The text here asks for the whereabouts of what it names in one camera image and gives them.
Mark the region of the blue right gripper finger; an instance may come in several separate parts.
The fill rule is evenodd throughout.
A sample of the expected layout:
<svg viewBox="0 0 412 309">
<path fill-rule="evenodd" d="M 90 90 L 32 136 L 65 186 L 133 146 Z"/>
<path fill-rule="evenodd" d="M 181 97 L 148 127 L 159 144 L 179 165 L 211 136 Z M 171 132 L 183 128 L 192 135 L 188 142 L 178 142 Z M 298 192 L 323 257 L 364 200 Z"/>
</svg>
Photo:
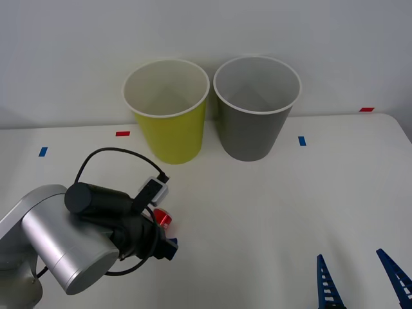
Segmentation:
<svg viewBox="0 0 412 309">
<path fill-rule="evenodd" d="M 411 279 L 383 249 L 378 249 L 376 253 L 398 297 L 400 307 L 411 309 Z"/>
<path fill-rule="evenodd" d="M 346 309 L 321 254 L 317 256 L 318 309 Z"/>
</svg>

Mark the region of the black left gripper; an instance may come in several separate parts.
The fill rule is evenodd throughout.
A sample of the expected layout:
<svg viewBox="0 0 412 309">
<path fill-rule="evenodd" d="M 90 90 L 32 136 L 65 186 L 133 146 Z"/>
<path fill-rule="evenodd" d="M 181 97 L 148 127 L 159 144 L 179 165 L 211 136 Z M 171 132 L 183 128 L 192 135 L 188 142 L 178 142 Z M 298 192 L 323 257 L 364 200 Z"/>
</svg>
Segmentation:
<svg viewBox="0 0 412 309">
<path fill-rule="evenodd" d="M 171 261 L 178 250 L 178 240 L 167 238 L 165 230 L 159 224 L 154 226 L 146 215 L 123 217 L 115 223 L 111 241 L 119 249 L 122 261 L 131 256 L 143 259 L 149 253 L 158 232 L 158 241 L 151 257 Z"/>
</svg>

